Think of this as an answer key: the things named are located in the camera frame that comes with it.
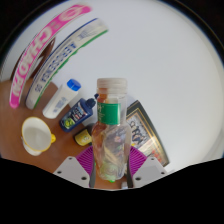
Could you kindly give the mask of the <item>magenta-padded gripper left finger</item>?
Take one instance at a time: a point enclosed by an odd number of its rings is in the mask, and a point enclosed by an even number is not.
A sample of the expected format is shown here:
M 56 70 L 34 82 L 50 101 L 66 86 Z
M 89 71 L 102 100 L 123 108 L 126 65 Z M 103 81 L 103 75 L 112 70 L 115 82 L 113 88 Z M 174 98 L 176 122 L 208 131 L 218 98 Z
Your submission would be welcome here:
M 92 147 L 84 149 L 76 157 L 68 156 L 54 174 L 81 187 L 93 187 L 96 171 Z

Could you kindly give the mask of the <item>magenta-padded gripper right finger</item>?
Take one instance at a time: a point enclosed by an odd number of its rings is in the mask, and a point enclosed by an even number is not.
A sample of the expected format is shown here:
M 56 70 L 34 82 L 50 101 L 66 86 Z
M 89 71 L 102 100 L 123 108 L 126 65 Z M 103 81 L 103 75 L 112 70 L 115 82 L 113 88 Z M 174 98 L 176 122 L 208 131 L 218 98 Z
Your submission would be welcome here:
M 132 147 L 127 163 L 127 185 L 140 188 L 167 175 L 166 170 L 156 157 L 147 157 Z

